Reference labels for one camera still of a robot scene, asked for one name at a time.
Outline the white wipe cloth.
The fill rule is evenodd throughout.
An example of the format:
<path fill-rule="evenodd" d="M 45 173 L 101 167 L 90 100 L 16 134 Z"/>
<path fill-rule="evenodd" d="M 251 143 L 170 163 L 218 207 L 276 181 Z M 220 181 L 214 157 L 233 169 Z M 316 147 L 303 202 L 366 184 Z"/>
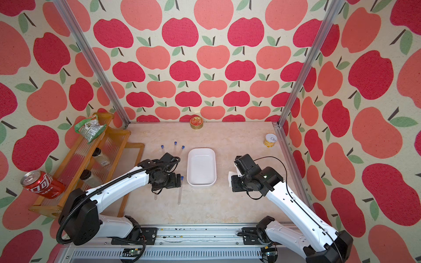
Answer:
<path fill-rule="evenodd" d="M 236 172 L 232 172 L 232 171 L 230 171 L 229 172 L 229 174 L 228 174 L 228 182 L 229 182 L 229 187 L 232 187 L 232 177 L 235 177 L 235 178 L 237 178 L 238 177 L 238 174 L 236 173 Z"/>

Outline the white rectangular tray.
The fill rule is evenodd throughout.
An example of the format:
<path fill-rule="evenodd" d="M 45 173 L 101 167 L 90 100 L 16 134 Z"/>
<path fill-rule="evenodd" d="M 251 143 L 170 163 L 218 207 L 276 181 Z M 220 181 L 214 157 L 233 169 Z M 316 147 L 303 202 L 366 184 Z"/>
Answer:
<path fill-rule="evenodd" d="M 216 154 L 210 148 L 192 149 L 187 160 L 187 182 L 193 187 L 211 187 L 217 181 Z"/>

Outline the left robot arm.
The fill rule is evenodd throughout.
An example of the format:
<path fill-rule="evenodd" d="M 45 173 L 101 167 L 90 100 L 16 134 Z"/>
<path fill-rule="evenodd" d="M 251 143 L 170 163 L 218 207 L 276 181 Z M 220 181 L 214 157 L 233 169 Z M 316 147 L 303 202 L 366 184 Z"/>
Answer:
<path fill-rule="evenodd" d="M 110 238 L 115 244 L 145 244 L 139 223 L 130 216 L 110 217 L 103 211 L 132 191 L 151 185 L 153 194 L 179 188 L 175 173 L 180 157 L 165 153 L 160 159 L 143 160 L 127 173 L 86 191 L 73 190 L 58 218 L 56 241 L 83 245 L 94 238 Z"/>

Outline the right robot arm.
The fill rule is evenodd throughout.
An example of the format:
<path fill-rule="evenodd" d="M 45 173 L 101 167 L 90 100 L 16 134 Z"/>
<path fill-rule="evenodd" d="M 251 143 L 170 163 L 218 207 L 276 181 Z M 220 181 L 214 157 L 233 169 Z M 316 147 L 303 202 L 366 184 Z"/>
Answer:
<path fill-rule="evenodd" d="M 237 156 L 237 173 L 231 176 L 233 192 L 259 192 L 277 205 L 296 225 L 297 231 L 267 216 L 254 232 L 239 232 L 238 236 L 258 241 L 267 247 L 276 243 L 300 255 L 308 263 L 345 263 L 351 254 L 353 238 L 337 231 L 316 215 L 288 186 L 287 176 L 274 168 L 261 169 L 248 154 Z"/>

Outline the yellow white can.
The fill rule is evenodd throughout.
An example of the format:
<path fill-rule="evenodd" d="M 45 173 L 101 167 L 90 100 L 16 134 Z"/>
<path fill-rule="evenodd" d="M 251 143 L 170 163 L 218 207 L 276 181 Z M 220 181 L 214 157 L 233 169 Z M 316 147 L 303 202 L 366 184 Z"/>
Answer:
<path fill-rule="evenodd" d="M 268 148 L 273 147 L 277 143 L 277 136 L 275 134 L 269 133 L 265 135 L 264 145 Z"/>

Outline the wooden shelf rack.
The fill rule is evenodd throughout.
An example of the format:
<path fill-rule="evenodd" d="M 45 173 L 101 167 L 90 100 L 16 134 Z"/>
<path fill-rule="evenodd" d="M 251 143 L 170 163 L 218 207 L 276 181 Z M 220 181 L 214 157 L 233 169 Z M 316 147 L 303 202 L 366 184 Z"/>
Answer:
<path fill-rule="evenodd" d="M 87 190 L 88 185 L 80 180 L 80 175 L 84 170 L 93 171 L 103 183 L 112 180 L 117 165 L 126 149 L 138 149 L 135 164 L 141 161 L 145 145 L 140 142 L 129 142 L 131 131 L 119 130 L 109 127 L 114 116 L 109 113 L 98 113 L 101 125 L 106 125 L 106 129 L 90 144 L 83 137 L 79 136 L 59 168 L 54 173 L 54 177 L 64 183 L 65 191 L 55 199 L 38 197 L 36 202 L 29 208 L 30 211 L 50 218 L 57 218 L 69 197 L 69 194 L 76 188 Z M 92 154 L 99 148 L 104 151 L 111 163 L 105 167 L 99 165 Z"/>

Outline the red gold round tin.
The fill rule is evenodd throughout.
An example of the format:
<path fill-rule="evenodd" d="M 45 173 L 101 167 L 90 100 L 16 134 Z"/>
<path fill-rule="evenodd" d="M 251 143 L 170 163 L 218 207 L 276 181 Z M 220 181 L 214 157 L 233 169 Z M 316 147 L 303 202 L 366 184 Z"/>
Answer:
<path fill-rule="evenodd" d="M 203 127 L 203 119 L 200 116 L 191 117 L 189 124 L 192 129 L 199 130 Z"/>

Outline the glass spice jar upper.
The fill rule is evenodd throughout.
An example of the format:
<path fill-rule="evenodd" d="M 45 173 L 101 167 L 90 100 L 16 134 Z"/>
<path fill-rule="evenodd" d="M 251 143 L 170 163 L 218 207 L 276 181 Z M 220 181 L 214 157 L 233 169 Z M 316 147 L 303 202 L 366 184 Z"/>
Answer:
<path fill-rule="evenodd" d="M 110 164 L 110 159 L 107 157 L 106 154 L 103 153 L 103 151 L 100 148 L 95 148 L 92 157 L 94 160 L 101 165 L 102 167 L 106 167 Z"/>

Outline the glass spice jar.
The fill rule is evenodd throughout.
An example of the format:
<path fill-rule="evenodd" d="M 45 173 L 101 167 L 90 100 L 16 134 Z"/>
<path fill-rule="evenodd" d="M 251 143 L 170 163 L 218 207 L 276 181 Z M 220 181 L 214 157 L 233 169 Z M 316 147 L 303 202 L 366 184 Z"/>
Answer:
<path fill-rule="evenodd" d="M 94 160 L 101 165 L 102 167 L 106 167 L 110 164 L 110 159 L 107 157 L 106 154 L 103 153 L 103 151 L 100 148 L 95 148 L 92 157 Z"/>
<path fill-rule="evenodd" d="M 99 177 L 93 174 L 90 170 L 85 169 L 81 175 L 80 180 L 87 184 L 90 188 L 95 188 L 102 185 L 102 181 Z"/>

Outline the glass spice jar lower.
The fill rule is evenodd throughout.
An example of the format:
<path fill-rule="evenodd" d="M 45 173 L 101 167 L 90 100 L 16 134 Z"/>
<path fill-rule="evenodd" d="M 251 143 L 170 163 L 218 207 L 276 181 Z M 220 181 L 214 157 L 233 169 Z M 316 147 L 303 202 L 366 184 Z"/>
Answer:
<path fill-rule="evenodd" d="M 99 177 L 93 174 L 90 170 L 85 169 L 81 175 L 80 180 L 87 184 L 90 188 L 95 188 L 102 185 L 102 181 Z"/>

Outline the green snack bag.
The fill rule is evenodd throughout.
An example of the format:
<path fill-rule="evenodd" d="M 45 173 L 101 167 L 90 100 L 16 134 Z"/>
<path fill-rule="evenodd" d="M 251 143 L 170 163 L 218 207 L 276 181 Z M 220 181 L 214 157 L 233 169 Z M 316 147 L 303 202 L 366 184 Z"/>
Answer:
<path fill-rule="evenodd" d="M 107 124 L 100 124 L 99 116 L 92 115 L 90 118 L 83 119 L 75 124 L 75 132 L 82 135 L 88 144 L 99 137 L 107 128 Z"/>

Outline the red cola can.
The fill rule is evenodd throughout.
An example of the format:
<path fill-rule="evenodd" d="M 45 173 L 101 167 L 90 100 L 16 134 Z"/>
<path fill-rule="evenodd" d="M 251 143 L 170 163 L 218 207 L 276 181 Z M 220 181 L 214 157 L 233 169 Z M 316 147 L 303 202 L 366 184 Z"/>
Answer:
<path fill-rule="evenodd" d="M 65 185 L 43 171 L 30 171 L 21 181 L 22 187 L 44 198 L 55 199 L 65 191 Z"/>

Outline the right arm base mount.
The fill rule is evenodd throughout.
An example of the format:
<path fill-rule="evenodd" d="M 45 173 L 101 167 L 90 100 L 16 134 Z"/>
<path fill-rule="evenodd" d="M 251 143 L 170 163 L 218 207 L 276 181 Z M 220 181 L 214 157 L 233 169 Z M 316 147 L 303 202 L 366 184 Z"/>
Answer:
<path fill-rule="evenodd" d="M 257 227 L 243 227 L 236 235 L 242 238 L 244 245 L 263 245 L 265 247 L 281 245 L 269 240 L 265 231 Z"/>

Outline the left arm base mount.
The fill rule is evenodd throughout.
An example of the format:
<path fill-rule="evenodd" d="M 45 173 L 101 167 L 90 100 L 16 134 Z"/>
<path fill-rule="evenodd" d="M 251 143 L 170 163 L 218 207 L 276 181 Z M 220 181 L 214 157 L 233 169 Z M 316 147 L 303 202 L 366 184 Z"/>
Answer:
<path fill-rule="evenodd" d="M 135 227 L 127 237 L 118 238 L 113 237 L 112 245 L 126 245 L 126 244 L 146 244 L 154 245 L 157 236 L 156 227 Z"/>

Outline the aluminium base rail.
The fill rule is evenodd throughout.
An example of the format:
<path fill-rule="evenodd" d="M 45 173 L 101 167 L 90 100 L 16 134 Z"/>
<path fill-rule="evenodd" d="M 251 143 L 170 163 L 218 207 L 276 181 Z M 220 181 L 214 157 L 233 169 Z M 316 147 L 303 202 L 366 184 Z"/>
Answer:
<path fill-rule="evenodd" d="M 284 245 L 244 245 L 236 234 L 257 224 L 145 225 L 156 227 L 154 245 L 112 245 L 110 238 L 98 238 L 80 246 L 65 245 L 51 263 L 275 263 L 300 255 Z"/>

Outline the left aluminium frame post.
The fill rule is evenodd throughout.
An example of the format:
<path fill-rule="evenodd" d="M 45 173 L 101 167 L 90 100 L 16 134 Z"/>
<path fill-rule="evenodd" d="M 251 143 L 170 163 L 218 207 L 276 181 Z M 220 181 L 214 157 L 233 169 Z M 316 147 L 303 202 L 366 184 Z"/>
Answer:
<path fill-rule="evenodd" d="M 99 59 L 96 57 L 96 54 L 90 44 L 88 43 L 84 32 L 82 31 L 80 25 L 77 22 L 76 17 L 74 16 L 69 4 L 67 1 L 53 1 L 54 5 L 56 6 L 61 18 L 63 19 L 64 23 L 70 30 L 72 36 L 75 39 L 75 42 L 81 48 L 82 53 L 84 54 L 87 62 L 89 63 L 91 69 L 93 70 L 97 80 L 102 84 L 104 88 L 104 92 L 106 93 L 107 97 L 110 99 L 110 102 L 116 112 L 119 114 L 120 119 L 122 120 L 122 128 L 126 129 L 130 125 L 130 119 L 122 106 L 111 82 L 109 81 L 108 77 L 101 66 Z"/>

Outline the aluminium frame post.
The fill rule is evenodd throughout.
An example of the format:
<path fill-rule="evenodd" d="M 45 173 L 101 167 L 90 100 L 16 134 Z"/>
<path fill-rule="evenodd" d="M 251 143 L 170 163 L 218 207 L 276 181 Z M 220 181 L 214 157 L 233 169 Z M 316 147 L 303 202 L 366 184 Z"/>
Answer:
<path fill-rule="evenodd" d="M 297 80 L 295 81 L 290 96 L 287 100 L 286 106 L 283 109 L 283 112 L 280 116 L 280 119 L 277 123 L 277 128 L 282 128 L 285 120 L 288 117 L 288 114 L 291 112 L 292 106 L 298 96 L 298 93 L 302 87 L 304 87 L 304 81 L 306 80 L 313 62 L 316 60 L 319 54 L 321 54 L 321 47 L 324 44 L 328 33 L 333 26 L 333 23 L 340 12 L 342 5 L 345 3 L 343 0 L 334 0 L 330 1 L 330 6 L 326 11 L 326 15 L 321 23 L 320 29 L 316 34 L 315 40 L 309 49 L 308 55 L 306 56 L 303 67 L 298 75 Z"/>
<path fill-rule="evenodd" d="M 89 63 L 91 69 L 93 70 L 97 80 L 102 84 L 104 88 L 104 92 L 106 93 L 107 97 L 110 99 L 110 102 L 116 112 L 119 114 L 120 119 L 122 120 L 122 128 L 126 129 L 130 125 L 130 119 L 122 106 L 111 82 L 109 81 L 108 77 L 101 66 L 99 59 L 96 57 L 96 54 L 90 44 L 88 43 L 84 32 L 82 31 L 80 25 L 77 22 L 76 17 L 74 16 L 69 4 L 67 1 L 53 1 L 54 5 L 56 6 L 61 18 L 63 19 L 64 23 L 70 30 L 72 36 L 75 39 L 75 42 L 81 48 L 82 53 L 84 54 L 87 62 Z"/>

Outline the right aluminium frame post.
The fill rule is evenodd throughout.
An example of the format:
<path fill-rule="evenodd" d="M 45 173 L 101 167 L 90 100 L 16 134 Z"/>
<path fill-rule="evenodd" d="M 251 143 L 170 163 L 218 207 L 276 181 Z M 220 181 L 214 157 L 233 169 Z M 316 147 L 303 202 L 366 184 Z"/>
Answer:
<path fill-rule="evenodd" d="M 291 112 L 292 106 L 298 96 L 298 93 L 302 87 L 304 87 L 304 81 L 306 80 L 313 62 L 316 60 L 319 54 L 321 54 L 321 47 L 324 44 L 328 33 L 333 26 L 333 23 L 340 12 L 342 5 L 345 3 L 343 0 L 334 0 L 330 1 L 330 6 L 326 11 L 326 15 L 321 23 L 320 29 L 316 34 L 315 40 L 309 49 L 308 55 L 306 56 L 303 67 L 298 75 L 297 80 L 295 81 L 290 96 L 287 100 L 286 106 L 283 109 L 283 112 L 280 116 L 280 119 L 277 123 L 277 128 L 282 128 L 285 120 L 288 117 L 288 114 Z"/>

